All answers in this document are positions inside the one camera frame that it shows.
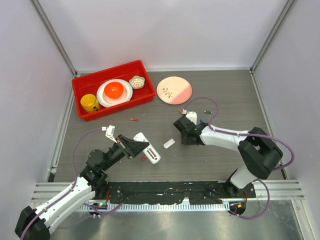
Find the orange bowl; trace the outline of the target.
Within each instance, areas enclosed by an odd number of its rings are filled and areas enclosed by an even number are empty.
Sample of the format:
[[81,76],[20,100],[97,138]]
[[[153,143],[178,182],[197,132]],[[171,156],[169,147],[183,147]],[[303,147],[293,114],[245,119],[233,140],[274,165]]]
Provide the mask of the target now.
[[104,87],[105,96],[111,99],[119,98],[123,92],[124,86],[118,81],[109,82]]

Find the white paper plate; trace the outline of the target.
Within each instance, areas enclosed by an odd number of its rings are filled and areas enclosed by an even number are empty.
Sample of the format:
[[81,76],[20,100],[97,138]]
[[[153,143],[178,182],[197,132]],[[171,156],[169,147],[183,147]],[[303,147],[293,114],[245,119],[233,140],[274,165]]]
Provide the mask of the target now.
[[128,102],[133,96],[133,88],[122,79],[107,80],[96,92],[99,104],[105,108]]

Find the white remote control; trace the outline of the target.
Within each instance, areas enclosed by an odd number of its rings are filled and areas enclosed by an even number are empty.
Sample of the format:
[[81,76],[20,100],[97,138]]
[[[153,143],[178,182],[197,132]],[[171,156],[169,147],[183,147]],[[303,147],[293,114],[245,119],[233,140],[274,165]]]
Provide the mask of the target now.
[[152,164],[157,164],[161,160],[160,154],[157,152],[157,150],[153,147],[153,145],[142,132],[137,133],[133,137],[133,140],[136,142],[149,143],[149,145],[142,152]]

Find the yellow mug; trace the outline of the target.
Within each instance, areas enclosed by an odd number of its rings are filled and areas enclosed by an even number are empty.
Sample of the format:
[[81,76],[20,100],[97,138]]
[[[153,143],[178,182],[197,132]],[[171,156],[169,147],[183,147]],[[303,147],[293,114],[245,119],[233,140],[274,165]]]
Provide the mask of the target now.
[[80,99],[82,108],[87,113],[96,112],[100,109],[99,102],[94,94],[86,94]]

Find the white battery cover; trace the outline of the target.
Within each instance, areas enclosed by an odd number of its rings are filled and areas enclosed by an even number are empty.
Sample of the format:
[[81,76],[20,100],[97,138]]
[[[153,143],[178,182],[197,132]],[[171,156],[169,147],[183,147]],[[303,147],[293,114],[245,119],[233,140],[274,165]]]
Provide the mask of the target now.
[[168,140],[167,142],[165,142],[165,143],[163,144],[163,147],[164,147],[165,149],[168,149],[168,148],[171,147],[175,142],[176,142],[176,141],[175,141],[173,138],[171,138],[170,140]]

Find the pink beige plate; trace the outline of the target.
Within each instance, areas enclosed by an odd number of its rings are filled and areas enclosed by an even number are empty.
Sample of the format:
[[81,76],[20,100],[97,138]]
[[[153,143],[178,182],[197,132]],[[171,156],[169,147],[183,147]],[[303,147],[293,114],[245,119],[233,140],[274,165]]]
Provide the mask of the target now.
[[191,84],[184,78],[169,76],[162,79],[156,88],[156,94],[164,103],[180,105],[185,103],[193,93]]

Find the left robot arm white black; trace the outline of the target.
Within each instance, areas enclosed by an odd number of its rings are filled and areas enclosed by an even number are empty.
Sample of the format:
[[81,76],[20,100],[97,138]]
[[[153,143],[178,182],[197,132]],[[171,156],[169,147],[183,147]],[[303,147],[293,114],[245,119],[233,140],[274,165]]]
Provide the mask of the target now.
[[120,134],[107,152],[99,149],[91,151],[85,168],[70,185],[38,207],[27,206],[21,211],[15,234],[21,240],[50,239],[59,225],[79,206],[106,195],[106,170],[124,157],[133,159],[152,148],[145,136],[138,133],[135,139]]

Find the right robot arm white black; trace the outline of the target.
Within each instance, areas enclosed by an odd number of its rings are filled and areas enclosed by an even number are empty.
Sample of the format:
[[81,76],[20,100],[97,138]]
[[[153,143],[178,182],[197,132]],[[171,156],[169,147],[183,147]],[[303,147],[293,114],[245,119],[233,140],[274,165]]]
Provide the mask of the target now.
[[256,179],[266,180],[283,157],[283,152],[261,128],[234,131],[215,127],[206,122],[196,125],[186,115],[173,125],[181,133],[185,146],[216,146],[240,154],[244,166],[236,169],[225,183],[226,193],[233,198]]

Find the red plastic bin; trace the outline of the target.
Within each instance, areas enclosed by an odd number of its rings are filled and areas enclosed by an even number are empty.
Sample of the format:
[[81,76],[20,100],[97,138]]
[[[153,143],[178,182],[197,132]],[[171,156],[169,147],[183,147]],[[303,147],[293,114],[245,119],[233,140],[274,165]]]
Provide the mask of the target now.
[[156,95],[140,60],[76,77],[72,88],[78,117],[87,122],[151,102]]

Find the small patterned flower bowl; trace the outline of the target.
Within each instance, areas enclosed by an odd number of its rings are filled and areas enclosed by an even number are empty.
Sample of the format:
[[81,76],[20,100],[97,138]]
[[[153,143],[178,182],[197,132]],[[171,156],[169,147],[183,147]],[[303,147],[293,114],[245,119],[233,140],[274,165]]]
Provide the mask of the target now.
[[129,80],[129,84],[134,90],[141,89],[145,85],[145,78],[135,75]]

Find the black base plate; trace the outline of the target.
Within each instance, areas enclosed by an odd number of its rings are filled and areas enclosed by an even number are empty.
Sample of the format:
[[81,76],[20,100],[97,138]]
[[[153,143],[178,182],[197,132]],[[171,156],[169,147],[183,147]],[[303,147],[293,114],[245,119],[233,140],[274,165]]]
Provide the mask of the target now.
[[104,182],[95,186],[84,184],[93,191],[94,200],[109,199],[111,204],[173,205],[185,198],[191,205],[221,203],[223,199],[253,199],[254,185],[237,189],[223,181],[154,181],[154,182]]

